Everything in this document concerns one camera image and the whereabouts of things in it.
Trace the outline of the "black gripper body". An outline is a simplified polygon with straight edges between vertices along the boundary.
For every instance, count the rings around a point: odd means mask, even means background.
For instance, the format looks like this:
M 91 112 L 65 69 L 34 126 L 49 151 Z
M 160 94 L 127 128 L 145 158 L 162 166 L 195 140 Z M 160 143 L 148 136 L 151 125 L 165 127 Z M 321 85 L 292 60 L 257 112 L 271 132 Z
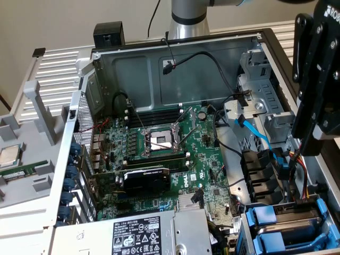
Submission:
M 317 1 L 313 13 L 313 27 L 326 23 L 331 28 L 339 29 L 339 1 Z

